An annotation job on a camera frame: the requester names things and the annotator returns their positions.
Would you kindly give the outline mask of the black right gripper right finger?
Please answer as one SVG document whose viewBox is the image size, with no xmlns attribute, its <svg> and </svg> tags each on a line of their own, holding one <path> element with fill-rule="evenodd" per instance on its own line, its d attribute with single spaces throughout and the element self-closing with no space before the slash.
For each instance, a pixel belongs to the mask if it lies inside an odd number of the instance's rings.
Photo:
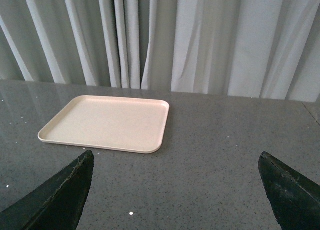
<svg viewBox="0 0 320 230">
<path fill-rule="evenodd" d="M 258 160 L 260 177 L 283 230 L 320 228 L 320 186 L 268 152 Z"/>
</svg>

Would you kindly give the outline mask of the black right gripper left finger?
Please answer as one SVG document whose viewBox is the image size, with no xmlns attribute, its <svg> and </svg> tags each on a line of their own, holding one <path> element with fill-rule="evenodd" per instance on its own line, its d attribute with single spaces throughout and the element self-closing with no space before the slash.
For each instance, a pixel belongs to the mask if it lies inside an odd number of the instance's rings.
<svg viewBox="0 0 320 230">
<path fill-rule="evenodd" d="M 2 230 L 75 230 L 86 204 L 94 155 L 85 151 L 73 162 L 0 214 Z"/>
</svg>

